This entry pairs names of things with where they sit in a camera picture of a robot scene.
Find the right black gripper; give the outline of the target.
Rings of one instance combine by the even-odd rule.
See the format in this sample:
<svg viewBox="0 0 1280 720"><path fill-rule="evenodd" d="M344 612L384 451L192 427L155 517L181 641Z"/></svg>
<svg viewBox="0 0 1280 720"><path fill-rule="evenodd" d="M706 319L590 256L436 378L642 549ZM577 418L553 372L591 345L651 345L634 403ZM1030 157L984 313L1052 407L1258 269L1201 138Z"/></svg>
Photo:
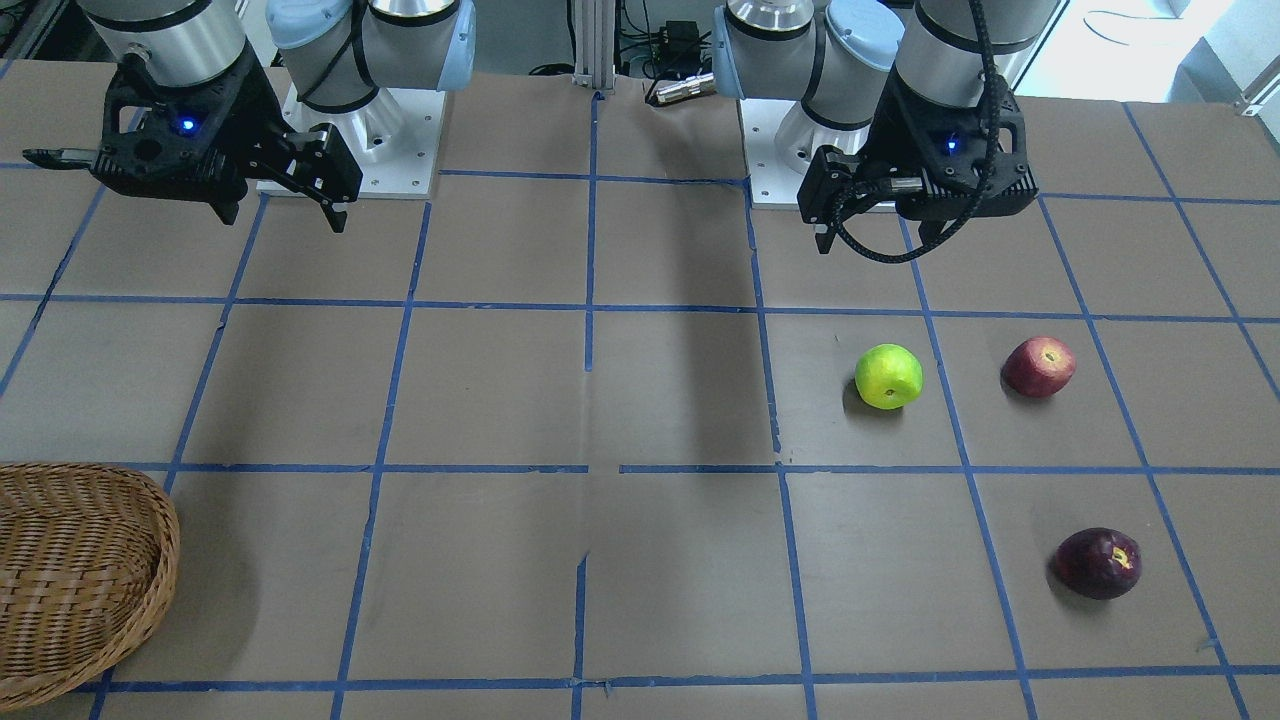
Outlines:
<svg viewBox="0 0 1280 720"><path fill-rule="evenodd" d="M47 170L88 170L120 195L206 204L227 225L247 182L266 179L314 200L342 233L364 182L338 126L291 132L250 45L223 73L182 88L160 85L141 51L129 50L108 86L97 150L24 149L22 156Z"/></svg>

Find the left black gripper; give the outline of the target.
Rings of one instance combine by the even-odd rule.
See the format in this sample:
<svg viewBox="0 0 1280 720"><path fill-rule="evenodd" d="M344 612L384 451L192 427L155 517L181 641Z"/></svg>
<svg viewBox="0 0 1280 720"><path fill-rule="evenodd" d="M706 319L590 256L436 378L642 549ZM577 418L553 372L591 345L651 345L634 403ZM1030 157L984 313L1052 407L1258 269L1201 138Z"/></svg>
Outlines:
<svg viewBox="0 0 1280 720"><path fill-rule="evenodd" d="M977 190L983 192L978 218L1015 215L1039 193L1024 115L1006 81L997 78L995 102L980 97L974 108L947 108L891 76L870 124L868 158L820 145L797 206L820 254L841 238L855 252L874 255L844 228L849 218L892 199L909 220L951 222Z"/></svg>

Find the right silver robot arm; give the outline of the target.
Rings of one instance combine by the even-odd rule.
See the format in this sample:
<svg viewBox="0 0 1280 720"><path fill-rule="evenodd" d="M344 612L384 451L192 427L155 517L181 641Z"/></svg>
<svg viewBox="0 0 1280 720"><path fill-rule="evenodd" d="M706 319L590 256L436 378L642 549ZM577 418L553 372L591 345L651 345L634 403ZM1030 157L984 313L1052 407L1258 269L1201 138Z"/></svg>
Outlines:
<svg viewBox="0 0 1280 720"><path fill-rule="evenodd" d="M236 222L252 184L316 202L334 232L361 197L428 199L448 94L474 72L471 1L269 1L280 100L228 1L83 1L116 69L92 149L27 149L128 197Z"/></svg>

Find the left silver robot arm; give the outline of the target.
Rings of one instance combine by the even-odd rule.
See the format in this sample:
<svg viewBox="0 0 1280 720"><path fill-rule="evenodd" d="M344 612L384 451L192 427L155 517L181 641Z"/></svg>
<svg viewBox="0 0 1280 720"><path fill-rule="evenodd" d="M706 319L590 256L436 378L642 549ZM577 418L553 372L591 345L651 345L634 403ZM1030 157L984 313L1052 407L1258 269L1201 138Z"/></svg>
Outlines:
<svg viewBox="0 0 1280 720"><path fill-rule="evenodd" d="M882 264L932 252L977 218L1039 195L1006 69L1051 1L728 1L712 31L716 86L788 101L796 202L815 246Z"/></svg>

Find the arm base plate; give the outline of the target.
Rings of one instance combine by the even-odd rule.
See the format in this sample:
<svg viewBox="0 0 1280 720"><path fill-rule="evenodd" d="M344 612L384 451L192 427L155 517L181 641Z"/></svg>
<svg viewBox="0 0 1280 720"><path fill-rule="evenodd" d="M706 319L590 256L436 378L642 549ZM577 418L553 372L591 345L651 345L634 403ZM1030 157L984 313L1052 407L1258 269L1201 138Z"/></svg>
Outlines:
<svg viewBox="0 0 1280 720"><path fill-rule="evenodd" d="M433 195L447 92L383 88L365 108L325 115L297 100L291 86L284 118L306 129L330 122L340 131L362 172L358 199L426 201Z"/></svg>
<svg viewBox="0 0 1280 720"><path fill-rule="evenodd" d="M835 146L855 154L865 143L869 126L833 129L813 120L799 101L741 99L739 115L753 205L796 211L800 184L817 150Z"/></svg>

